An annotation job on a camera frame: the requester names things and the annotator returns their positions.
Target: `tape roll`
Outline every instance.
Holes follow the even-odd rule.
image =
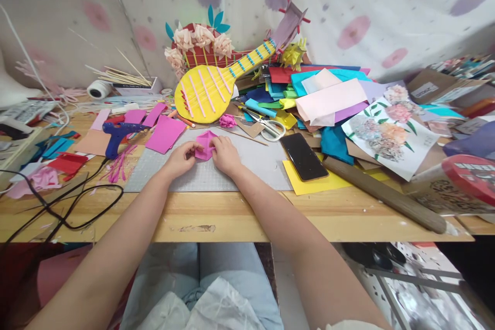
[[[101,100],[105,99],[110,94],[112,85],[102,80],[95,80],[88,86],[86,91],[90,97]]]

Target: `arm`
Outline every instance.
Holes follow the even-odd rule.
[[[288,200],[241,164],[230,138],[212,139],[213,160],[251,205],[270,241],[288,257],[311,329],[359,320],[390,329],[380,310],[315,226]]]
[[[26,329],[106,329],[146,252],[170,183],[195,163],[196,142],[177,148]]]

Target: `scissors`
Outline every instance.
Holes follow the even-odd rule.
[[[265,128],[261,131],[261,136],[269,142],[276,142],[285,135],[285,126],[275,120],[263,120],[261,115],[242,107],[255,121],[259,122]]]

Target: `paper guitar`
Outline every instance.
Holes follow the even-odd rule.
[[[273,54],[281,53],[298,33],[306,11],[289,2],[276,31],[251,53],[225,68],[199,65],[186,72],[175,89],[179,114],[200,124],[220,118],[228,107],[236,80]]]

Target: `black phone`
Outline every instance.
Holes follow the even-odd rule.
[[[282,137],[280,142],[285,151],[287,151],[302,181],[306,182],[328,176],[328,171],[301,133]]]

